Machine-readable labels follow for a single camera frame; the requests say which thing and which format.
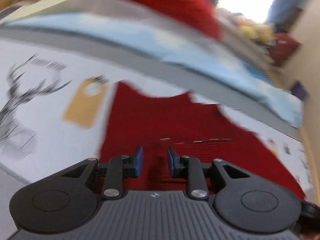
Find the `light blue folded sheet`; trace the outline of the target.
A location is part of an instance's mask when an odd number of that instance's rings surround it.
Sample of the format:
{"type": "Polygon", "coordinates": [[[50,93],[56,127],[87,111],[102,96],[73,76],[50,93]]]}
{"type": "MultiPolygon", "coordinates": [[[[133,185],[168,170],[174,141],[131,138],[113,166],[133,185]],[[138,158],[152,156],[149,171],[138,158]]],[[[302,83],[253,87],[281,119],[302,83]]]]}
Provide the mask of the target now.
{"type": "Polygon", "coordinates": [[[42,0],[1,19],[1,25],[43,28],[98,38],[212,77],[267,107],[292,127],[303,103],[258,76],[220,42],[128,0],[42,0]]]}

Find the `dark red knit sweater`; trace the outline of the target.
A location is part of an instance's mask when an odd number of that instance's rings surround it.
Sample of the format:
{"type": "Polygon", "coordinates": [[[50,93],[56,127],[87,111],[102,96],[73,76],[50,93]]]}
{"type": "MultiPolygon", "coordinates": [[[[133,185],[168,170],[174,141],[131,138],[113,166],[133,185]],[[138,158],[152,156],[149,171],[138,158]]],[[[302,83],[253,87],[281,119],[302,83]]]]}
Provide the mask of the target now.
{"type": "Polygon", "coordinates": [[[144,152],[141,175],[126,179],[126,190],[184,190],[185,182],[169,174],[167,149],[172,147],[203,163],[223,159],[305,198],[276,156],[252,132],[227,119],[218,105],[193,103],[189,93],[152,98],[119,82],[99,160],[131,155],[139,146],[144,152]]]}

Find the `purple paper bag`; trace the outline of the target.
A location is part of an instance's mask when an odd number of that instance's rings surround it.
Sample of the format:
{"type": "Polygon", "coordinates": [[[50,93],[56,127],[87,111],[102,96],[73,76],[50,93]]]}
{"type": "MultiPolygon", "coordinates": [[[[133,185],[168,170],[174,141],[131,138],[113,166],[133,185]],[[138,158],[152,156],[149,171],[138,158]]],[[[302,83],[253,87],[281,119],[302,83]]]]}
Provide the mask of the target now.
{"type": "Polygon", "coordinates": [[[300,81],[295,81],[290,88],[290,92],[301,101],[305,101],[309,97],[309,93],[300,81]]]}

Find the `grey deer print bedspread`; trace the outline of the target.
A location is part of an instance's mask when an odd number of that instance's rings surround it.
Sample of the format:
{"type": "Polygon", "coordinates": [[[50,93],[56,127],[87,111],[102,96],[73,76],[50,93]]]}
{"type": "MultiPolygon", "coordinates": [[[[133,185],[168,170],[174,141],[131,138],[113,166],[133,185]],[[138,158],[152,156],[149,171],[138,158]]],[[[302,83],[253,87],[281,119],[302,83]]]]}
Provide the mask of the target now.
{"type": "MultiPolygon", "coordinates": [[[[163,64],[112,44],[84,37],[1,30],[1,165],[20,188],[88,158],[97,158],[106,137],[117,84],[124,82],[152,98],[189,93],[193,103],[218,105],[235,125],[267,147],[271,139],[299,150],[293,129],[260,106],[210,77],[163,64]]],[[[299,239],[299,224],[278,233],[250,233],[217,216],[209,200],[184,190],[126,190],[105,200],[85,224],[40,234],[14,227],[10,239],[299,239]]]]}

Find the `dark red cushion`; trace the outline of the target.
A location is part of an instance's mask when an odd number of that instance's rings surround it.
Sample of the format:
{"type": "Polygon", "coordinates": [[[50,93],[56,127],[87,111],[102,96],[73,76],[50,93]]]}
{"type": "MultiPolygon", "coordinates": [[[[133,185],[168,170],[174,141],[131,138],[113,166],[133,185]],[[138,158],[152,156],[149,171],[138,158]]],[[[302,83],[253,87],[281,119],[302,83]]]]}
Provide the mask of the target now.
{"type": "Polygon", "coordinates": [[[281,67],[302,45],[288,33],[276,33],[275,42],[274,47],[269,49],[269,56],[276,67],[281,67]]]}

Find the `yellow plush doll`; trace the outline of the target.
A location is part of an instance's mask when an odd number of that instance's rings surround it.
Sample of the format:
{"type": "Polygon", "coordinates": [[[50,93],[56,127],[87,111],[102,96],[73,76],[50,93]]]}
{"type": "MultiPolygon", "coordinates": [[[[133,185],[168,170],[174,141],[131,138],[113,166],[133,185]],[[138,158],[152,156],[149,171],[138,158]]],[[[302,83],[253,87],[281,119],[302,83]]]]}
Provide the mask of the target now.
{"type": "Polygon", "coordinates": [[[255,23],[251,19],[239,16],[236,19],[238,32],[250,40],[260,43],[271,43],[275,39],[274,31],[268,24],[255,23]]]}

